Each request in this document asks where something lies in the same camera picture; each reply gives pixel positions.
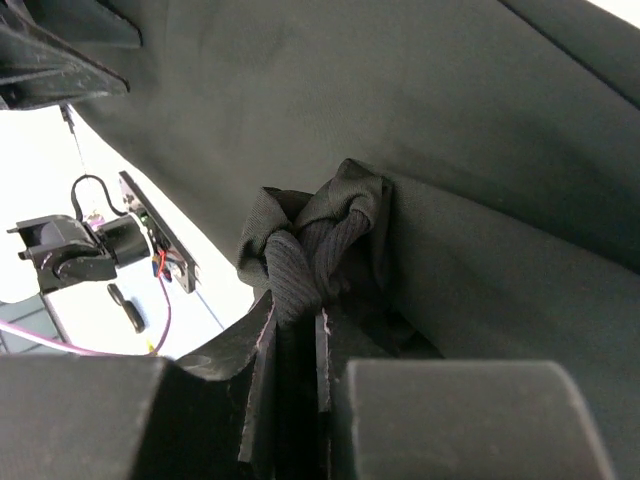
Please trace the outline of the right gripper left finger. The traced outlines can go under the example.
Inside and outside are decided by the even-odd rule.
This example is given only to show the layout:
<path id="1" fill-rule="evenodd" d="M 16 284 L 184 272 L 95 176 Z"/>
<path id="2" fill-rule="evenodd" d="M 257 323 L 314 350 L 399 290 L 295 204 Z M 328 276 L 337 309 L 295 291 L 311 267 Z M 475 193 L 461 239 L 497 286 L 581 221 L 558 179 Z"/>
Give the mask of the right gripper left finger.
<path id="1" fill-rule="evenodd" d="M 269 296 L 178 361 L 8 355 L 5 479 L 269 479 L 275 321 Z"/>

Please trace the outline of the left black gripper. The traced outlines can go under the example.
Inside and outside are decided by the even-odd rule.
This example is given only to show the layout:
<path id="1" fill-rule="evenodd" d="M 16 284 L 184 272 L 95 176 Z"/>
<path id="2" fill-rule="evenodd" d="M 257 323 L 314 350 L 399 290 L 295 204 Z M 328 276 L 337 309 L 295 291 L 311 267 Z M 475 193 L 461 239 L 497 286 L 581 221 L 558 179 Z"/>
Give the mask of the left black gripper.
<path id="1" fill-rule="evenodd" d="M 128 82 L 81 49 L 141 46 L 139 29 L 106 1 L 3 1 L 1 108 L 35 110 L 123 95 Z"/>

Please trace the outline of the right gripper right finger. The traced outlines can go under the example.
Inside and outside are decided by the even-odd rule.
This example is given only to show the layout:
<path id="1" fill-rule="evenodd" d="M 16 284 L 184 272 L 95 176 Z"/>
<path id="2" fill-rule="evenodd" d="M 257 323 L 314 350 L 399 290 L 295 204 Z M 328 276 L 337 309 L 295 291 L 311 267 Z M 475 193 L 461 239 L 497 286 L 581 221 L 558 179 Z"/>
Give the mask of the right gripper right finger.
<path id="1" fill-rule="evenodd" d="M 340 313 L 315 319 L 330 479 L 611 479 L 573 378 L 550 361 L 390 359 Z"/>

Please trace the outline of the black trousers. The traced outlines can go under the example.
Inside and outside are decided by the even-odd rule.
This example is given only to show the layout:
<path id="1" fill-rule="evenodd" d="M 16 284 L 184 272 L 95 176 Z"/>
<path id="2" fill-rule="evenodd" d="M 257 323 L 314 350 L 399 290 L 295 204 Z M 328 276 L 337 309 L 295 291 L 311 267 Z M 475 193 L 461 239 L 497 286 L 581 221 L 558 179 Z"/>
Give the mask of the black trousers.
<path id="1" fill-rule="evenodd" d="M 85 122 L 228 258 L 263 187 L 393 183 L 390 295 L 447 357 L 561 363 L 639 475 L 639 31 L 586 1 L 117 1 Z"/>

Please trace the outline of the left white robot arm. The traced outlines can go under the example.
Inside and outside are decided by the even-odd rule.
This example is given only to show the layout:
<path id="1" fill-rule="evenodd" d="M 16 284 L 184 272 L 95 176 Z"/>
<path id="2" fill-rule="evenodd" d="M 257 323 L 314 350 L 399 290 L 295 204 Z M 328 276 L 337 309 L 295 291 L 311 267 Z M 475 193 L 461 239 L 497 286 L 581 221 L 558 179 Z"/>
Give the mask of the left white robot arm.
<path id="1" fill-rule="evenodd" d="M 28 111 L 56 106 L 65 120 L 70 105 L 124 95 L 127 80 L 89 58 L 90 46 L 138 49 L 139 29 L 104 1 L 4 1 L 1 4 L 1 108 Z M 84 221 L 76 198 L 74 213 L 17 223 L 13 233 L 32 263 L 39 290 L 48 294 L 86 281 L 111 280 L 126 265 L 124 246 L 134 259 L 150 249 L 134 221 L 116 214 L 107 231 L 96 233 Z"/>

